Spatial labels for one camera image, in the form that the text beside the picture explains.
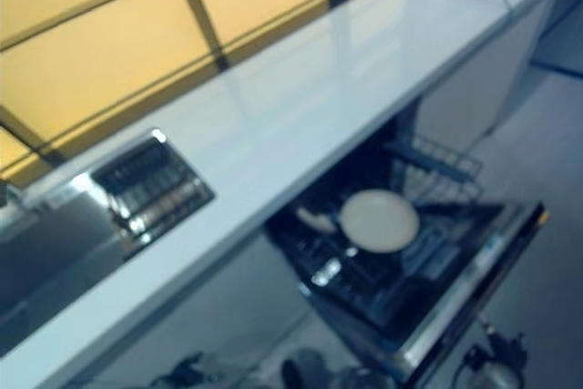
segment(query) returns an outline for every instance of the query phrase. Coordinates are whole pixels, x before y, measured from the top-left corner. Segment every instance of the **tiled floor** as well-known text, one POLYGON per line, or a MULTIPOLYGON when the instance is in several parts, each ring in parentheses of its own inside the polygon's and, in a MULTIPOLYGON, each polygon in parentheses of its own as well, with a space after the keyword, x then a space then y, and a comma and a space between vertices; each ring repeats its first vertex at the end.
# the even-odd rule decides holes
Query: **tiled floor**
MULTIPOLYGON (((477 145, 481 180, 500 197, 542 199, 551 219, 486 312, 529 340, 527 388, 583 387, 583 81, 547 74, 514 116, 477 145)), ((474 326, 427 387, 449 387, 474 326)))

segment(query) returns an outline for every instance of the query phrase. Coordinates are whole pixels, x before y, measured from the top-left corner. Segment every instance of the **white countertop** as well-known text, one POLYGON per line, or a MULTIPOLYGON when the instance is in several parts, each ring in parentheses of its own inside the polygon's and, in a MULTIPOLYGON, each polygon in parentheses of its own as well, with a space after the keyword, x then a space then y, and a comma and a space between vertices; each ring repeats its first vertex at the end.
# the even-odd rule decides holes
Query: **white countertop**
MULTIPOLYGON (((514 15, 529 2, 508 0, 514 15)), ((217 198, 0 362, 0 386, 56 387, 509 23, 503 0, 352 0, 93 147, 71 178, 160 128, 217 198)))

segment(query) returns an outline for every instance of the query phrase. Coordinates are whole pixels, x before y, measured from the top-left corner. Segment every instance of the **white plate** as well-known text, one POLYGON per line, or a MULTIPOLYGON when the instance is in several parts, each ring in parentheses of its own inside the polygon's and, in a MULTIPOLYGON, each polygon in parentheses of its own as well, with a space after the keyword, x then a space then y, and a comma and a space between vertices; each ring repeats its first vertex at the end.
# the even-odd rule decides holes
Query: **white plate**
POLYGON ((340 211, 348 238, 370 252, 399 251, 419 231, 419 217, 403 197, 388 190, 363 190, 352 195, 340 211))

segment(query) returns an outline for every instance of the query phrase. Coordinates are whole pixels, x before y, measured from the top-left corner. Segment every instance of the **white cabinet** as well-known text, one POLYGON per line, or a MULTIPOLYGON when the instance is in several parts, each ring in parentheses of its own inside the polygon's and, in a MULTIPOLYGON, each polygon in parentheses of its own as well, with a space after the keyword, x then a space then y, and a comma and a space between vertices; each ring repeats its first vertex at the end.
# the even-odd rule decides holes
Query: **white cabinet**
POLYGON ((261 230, 240 245, 171 312, 138 329, 135 343, 105 357, 105 369, 90 375, 88 387, 145 386, 198 351, 216 354, 234 370, 256 364, 309 307, 289 264, 261 230))
POLYGON ((465 150, 495 123, 531 56, 552 0, 541 0, 424 94, 416 131, 465 150))

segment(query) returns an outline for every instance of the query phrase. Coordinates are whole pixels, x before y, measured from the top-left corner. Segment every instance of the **wire rack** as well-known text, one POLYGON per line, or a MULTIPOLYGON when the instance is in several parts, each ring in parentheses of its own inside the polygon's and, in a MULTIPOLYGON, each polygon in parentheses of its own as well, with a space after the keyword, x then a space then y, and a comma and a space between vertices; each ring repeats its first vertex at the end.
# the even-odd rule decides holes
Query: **wire rack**
MULTIPOLYGON (((396 141, 383 143, 382 152, 374 156, 378 161, 372 163, 363 161, 360 156, 352 163, 339 163, 337 168, 355 169, 353 175, 357 178, 341 187, 331 189, 327 186, 321 190, 316 196, 324 198, 318 202, 319 213, 338 224, 343 203, 363 189, 395 191, 417 208, 428 205, 441 208, 447 204, 471 207, 482 194, 482 188, 476 183, 481 163, 427 138, 401 136, 396 141)), ((395 255, 354 251, 354 246, 340 230, 333 235, 321 235, 294 221, 290 210, 287 214, 283 227, 275 228, 287 228, 279 233, 280 246, 292 264, 301 267, 304 280, 333 291, 347 302, 360 302, 362 308, 366 308, 382 288, 397 287, 397 283, 403 281, 403 273, 413 274, 419 269, 448 241, 447 223, 456 220, 456 216, 449 213, 442 212, 440 220, 428 219, 426 213, 420 213, 421 229, 417 237, 405 251, 395 255)))
POLYGON ((482 163, 467 154, 421 136, 401 136, 384 148, 395 154, 389 189, 414 205, 473 204, 482 195, 482 163))

